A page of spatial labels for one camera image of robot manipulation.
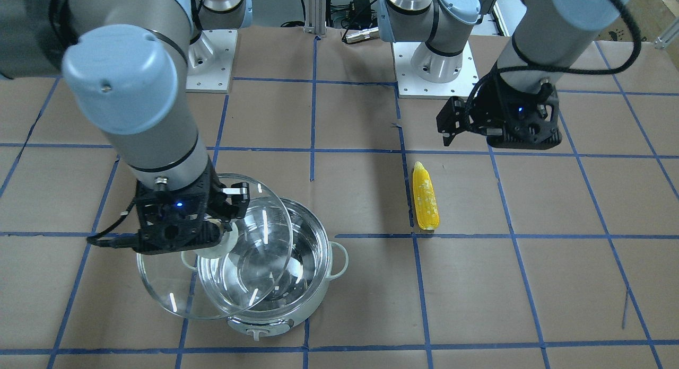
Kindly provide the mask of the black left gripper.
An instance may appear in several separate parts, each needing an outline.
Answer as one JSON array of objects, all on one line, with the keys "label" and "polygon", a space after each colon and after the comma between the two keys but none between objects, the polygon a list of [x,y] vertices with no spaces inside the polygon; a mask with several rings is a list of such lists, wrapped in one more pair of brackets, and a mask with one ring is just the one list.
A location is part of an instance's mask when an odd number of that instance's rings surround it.
[{"label": "black left gripper", "polygon": [[494,148],[548,150],[562,142],[555,85],[544,78],[536,93],[513,88],[500,75],[489,77],[474,98],[451,96],[436,117],[444,147],[466,131],[485,136]]}]

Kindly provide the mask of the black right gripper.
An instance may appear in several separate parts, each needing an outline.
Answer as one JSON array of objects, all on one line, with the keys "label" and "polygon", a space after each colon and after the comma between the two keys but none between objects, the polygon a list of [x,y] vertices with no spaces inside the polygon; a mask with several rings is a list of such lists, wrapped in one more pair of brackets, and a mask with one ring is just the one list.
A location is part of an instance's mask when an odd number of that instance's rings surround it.
[{"label": "black right gripper", "polygon": [[196,181],[178,190],[157,191],[136,184],[134,201],[139,221],[133,250],[162,254],[215,246],[228,222],[242,219],[250,203],[249,184],[225,187],[208,163]]}]

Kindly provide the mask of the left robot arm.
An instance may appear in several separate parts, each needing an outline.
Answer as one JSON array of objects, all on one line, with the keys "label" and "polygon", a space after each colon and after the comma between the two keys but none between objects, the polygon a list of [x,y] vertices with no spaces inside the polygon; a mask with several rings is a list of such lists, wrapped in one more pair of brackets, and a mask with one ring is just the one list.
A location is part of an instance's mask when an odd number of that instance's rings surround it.
[{"label": "left robot arm", "polygon": [[[497,0],[377,0],[383,41],[417,43],[412,68],[425,81],[450,82],[463,63],[472,28]],[[451,96],[436,117],[443,144],[461,133],[485,137],[494,148],[547,150],[562,142],[557,83],[565,74],[611,76],[630,68],[642,51],[642,32],[630,0],[519,0],[524,13],[499,17],[510,36],[490,71],[468,96]],[[618,67],[575,68],[580,55],[617,19],[632,50]]]}]

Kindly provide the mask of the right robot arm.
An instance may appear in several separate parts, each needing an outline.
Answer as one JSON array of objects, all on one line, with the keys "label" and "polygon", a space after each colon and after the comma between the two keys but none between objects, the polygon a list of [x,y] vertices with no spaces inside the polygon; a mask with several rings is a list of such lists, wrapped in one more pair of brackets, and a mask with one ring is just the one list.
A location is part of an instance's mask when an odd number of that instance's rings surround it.
[{"label": "right robot arm", "polygon": [[186,101],[204,29],[250,25],[251,0],[2,0],[2,79],[60,74],[136,178],[139,229],[90,245],[140,254],[229,251],[247,183],[219,180]]}]

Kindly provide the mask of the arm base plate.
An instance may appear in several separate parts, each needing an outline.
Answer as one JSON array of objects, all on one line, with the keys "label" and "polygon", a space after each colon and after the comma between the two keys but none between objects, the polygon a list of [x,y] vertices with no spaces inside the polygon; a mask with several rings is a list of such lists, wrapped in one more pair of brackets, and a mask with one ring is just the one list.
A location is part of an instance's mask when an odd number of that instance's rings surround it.
[{"label": "arm base plate", "polygon": [[189,46],[188,93],[229,93],[237,40],[236,29],[202,31]]},{"label": "arm base plate", "polygon": [[434,54],[422,42],[392,44],[398,96],[406,99],[447,99],[468,96],[480,75],[469,43],[453,57]]}]

